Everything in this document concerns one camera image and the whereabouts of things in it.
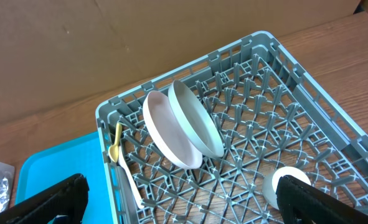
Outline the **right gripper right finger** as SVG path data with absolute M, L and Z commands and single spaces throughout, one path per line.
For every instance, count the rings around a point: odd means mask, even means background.
M 342 203 L 291 175 L 280 177 L 276 190 L 285 224 L 368 223 L 368 215 Z

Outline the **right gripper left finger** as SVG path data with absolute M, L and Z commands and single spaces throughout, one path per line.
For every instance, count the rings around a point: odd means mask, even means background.
M 89 186 L 74 174 L 0 213 L 0 224 L 81 224 L 88 204 Z

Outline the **white plastic cup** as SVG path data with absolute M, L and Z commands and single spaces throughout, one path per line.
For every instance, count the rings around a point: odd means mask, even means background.
M 269 173 L 263 180 L 262 194 L 265 200 L 275 209 L 278 210 L 278 202 L 276 196 L 276 190 L 279 179 L 285 175 L 291 175 L 304 183 L 310 185 L 309 177 L 300 169 L 290 166 L 279 168 Z

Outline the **yellow plastic spoon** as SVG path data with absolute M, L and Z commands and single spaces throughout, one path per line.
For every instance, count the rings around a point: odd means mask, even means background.
M 120 138 L 122 132 L 122 125 L 121 123 L 116 124 L 115 129 L 115 141 L 114 143 L 108 148 L 108 156 L 112 162 L 117 163 L 119 157 L 119 145 L 120 145 Z

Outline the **white plastic fork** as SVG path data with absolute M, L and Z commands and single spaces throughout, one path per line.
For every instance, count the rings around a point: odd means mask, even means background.
M 123 151 L 122 151 L 122 147 L 121 146 L 118 146 L 118 152 L 119 152 L 119 155 L 118 155 L 118 163 L 119 165 L 124 169 L 126 175 L 127 175 L 127 178 L 128 178 L 128 182 L 129 182 L 129 185 L 130 185 L 130 188 L 131 188 L 131 192 L 133 194 L 133 197 L 134 197 L 134 200 L 136 202 L 136 205 L 139 209 L 143 209 L 144 208 L 144 205 L 142 204 L 142 197 L 139 193 L 139 190 L 136 186 L 136 183 L 134 181 L 134 178 L 133 176 L 131 175 L 131 172 L 130 172 L 130 169 L 125 161 L 125 158 L 124 158 L 124 155 L 123 155 Z

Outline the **grey dishwasher rack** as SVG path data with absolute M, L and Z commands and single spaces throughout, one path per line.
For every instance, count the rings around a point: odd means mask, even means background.
M 146 95 L 185 83 L 213 119 L 224 155 L 170 163 L 143 119 Z M 368 135 L 269 32 L 258 31 L 101 103 L 96 110 L 114 223 L 281 223 L 262 181 L 283 166 L 368 215 Z M 142 197 L 108 156 L 120 146 Z

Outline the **white plate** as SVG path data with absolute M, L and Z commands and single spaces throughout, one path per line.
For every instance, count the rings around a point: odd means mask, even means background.
M 202 153 L 190 142 L 179 125 L 168 97 L 151 91 L 143 103 L 143 118 L 148 133 L 162 154 L 182 169 L 198 169 Z

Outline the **grey deep plate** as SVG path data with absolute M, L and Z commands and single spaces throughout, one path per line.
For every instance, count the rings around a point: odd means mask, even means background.
M 203 155 L 222 157 L 224 145 L 220 134 L 207 110 L 190 88 L 174 80 L 168 89 L 172 112 L 184 134 Z

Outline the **teal serving tray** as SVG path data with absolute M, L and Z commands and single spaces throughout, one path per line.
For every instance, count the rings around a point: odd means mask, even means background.
M 77 173 L 87 178 L 90 188 L 82 222 L 113 223 L 98 133 L 82 136 L 30 156 L 20 170 L 15 204 Z

